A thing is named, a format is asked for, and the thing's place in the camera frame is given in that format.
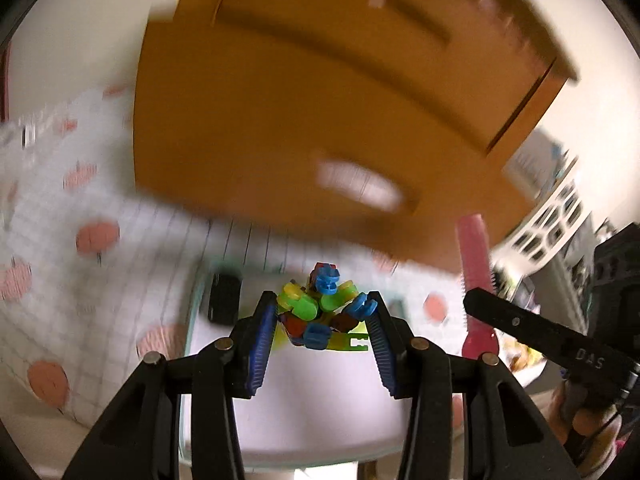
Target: colorful plastic toy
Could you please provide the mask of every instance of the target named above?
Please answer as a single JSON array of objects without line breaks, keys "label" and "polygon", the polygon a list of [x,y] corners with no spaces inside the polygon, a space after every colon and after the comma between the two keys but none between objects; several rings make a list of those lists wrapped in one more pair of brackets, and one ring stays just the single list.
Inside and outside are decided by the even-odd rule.
[{"label": "colorful plastic toy", "polygon": [[375,312],[378,302],[358,293],[351,281],[338,285],[339,279],[334,265],[318,262],[306,287],[293,281],[282,287],[277,296],[278,320],[293,345],[313,350],[367,350],[366,345],[351,346],[351,341],[368,340],[369,335],[349,332]]}]

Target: white wall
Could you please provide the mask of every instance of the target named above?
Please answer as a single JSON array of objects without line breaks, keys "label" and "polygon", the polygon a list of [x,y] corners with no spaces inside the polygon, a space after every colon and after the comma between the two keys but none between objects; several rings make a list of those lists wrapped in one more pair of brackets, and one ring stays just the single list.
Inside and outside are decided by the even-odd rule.
[{"label": "white wall", "polygon": [[540,124],[580,157],[594,226],[640,221],[640,59],[601,0],[532,0],[578,67]]},{"label": "white wall", "polygon": [[10,117],[91,86],[133,82],[149,11],[177,1],[37,1],[12,41]]},{"label": "white wall", "polygon": [[[10,114],[133,81],[148,12],[177,0],[39,0],[9,66]],[[542,125],[580,156],[580,187],[599,224],[640,221],[640,60],[600,0],[532,0],[580,71]]]}]

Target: white plastic basket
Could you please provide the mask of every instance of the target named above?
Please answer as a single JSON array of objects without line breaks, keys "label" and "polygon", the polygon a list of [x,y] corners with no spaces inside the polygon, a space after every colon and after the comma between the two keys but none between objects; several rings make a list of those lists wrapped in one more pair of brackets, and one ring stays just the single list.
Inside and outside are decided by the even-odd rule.
[{"label": "white plastic basket", "polygon": [[571,239],[590,214],[575,185],[577,162],[576,157],[546,199],[493,250],[495,263],[528,276],[542,269]]}]

